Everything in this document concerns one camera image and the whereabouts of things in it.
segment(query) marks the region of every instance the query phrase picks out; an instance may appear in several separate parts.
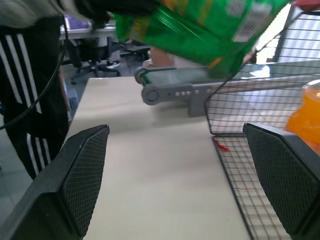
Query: white table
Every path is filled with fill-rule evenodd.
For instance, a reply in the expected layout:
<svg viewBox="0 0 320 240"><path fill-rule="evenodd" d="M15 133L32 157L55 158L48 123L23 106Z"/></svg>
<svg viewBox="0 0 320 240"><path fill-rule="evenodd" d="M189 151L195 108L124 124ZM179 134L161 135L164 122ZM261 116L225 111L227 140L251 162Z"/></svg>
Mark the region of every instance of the white table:
<svg viewBox="0 0 320 240"><path fill-rule="evenodd" d="M114 37L116 35L115 26L106 26L102 29L97 29L95 33L91 33L91 29L69 29L68 30L69 39L90 39L90 38L99 38L99 37ZM60 30L60 40L64 40L65 30L62 27Z"/></svg>
<svg viewBox="0 0 320 240"><path fill-rule="evenodd" d="M141 90L133 77L92 78L71 125L110 126L85 240L248 240L205 118L145 105Z"/></svg>

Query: striped pants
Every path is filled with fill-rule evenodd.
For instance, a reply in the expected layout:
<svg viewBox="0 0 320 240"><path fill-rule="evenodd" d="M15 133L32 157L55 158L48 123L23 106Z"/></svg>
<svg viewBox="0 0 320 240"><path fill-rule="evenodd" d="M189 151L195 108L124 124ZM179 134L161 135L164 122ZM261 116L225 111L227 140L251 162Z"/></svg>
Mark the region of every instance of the striped pants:
<svg viewBox="0 0 320 240"><path fill-rule="evenodd" d="M58 64L59 20L45 19L37 27L20 31L0 27L0 103L5 123L37 99ZM67 107L58 75L36 107L6 131L34 179L56 157L68 131Z"/></svg>

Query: black cable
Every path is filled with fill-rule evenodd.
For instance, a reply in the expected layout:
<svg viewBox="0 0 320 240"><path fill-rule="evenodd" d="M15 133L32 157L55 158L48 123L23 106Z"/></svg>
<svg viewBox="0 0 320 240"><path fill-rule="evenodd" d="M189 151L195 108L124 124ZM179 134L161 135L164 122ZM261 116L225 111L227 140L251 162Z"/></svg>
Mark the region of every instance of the black cable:
<svg viewBox="0 0 320 240"><path fill-rule="evenodd" d="M68 29L67 29L67 25L66 25L66 20L65 19L63 20L63 27L64 27L64 34L65 34L65 39L64 40L67 41L67 40L69 40L69 35L68 35ZM0 126L0 130L3 130L3 129L8 128L8 127L11 127L12 125L14 125L17 122L19 122L21 119L23 119L39 103L40 99L47 93L48 89L51 87L52 83L54 82L55 76L56 76L56 74L58 74L58 70L59 70L61 64L64 61L65 52L66 52L66 43L64 43L64 45L63 45L63 49L61 51L60 60L59 60L58 64L56 65L55 70L54 70L50 80L46 84L46 86L43 89L43 91L38 95L37 99L24 112L22 112L20 115L18 115L15 119L13 119L10 122Z"/></svg>

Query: gray conveyor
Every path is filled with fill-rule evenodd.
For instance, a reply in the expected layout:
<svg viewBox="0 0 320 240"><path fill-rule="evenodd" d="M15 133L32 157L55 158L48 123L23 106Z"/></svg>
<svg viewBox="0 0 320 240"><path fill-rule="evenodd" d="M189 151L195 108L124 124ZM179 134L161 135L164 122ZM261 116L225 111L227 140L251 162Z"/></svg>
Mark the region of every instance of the gray conveyor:
<svg viewBox="0 0 320 240"><path fill-rule="evenodd" d="M318 80L320 60L247 64L224 86L228 93L302 87ZM209 77L207 67L140 68L135 79L143 85L142 99L150 106L161 102L188 101L190 117L205 116L206 99L228 78L227 74Z"/></svg>

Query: red object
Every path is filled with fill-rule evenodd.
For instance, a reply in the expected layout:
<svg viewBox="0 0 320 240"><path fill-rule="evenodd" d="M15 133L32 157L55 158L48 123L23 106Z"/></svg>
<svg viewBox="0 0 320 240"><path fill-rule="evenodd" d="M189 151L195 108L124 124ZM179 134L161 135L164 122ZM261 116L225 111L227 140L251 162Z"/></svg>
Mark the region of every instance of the red object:
<svg viewBox="0 0 320 240"><path fill-rule="evenodd" d="M320 10L320 0L296 0L293 4L305 12Z"/></svg>
<svg viewBox="0 0 320 240"><path fill-rule="evenodd" d="M221 145L218 140L214 140L215 145L218 147L218 149L220 149L223 152L228 152L229 148L227 148L226 146Z"/></svg>

